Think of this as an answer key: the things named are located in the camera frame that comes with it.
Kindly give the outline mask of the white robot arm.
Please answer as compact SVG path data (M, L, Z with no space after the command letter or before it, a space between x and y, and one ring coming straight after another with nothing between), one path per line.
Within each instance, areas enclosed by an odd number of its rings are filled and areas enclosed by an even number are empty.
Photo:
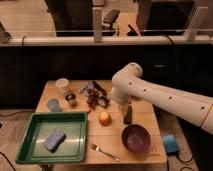
M111 98L119 105L129 99L148 101L213 135L213 98L190 93L141 79L143 70L131 62L112 77Z

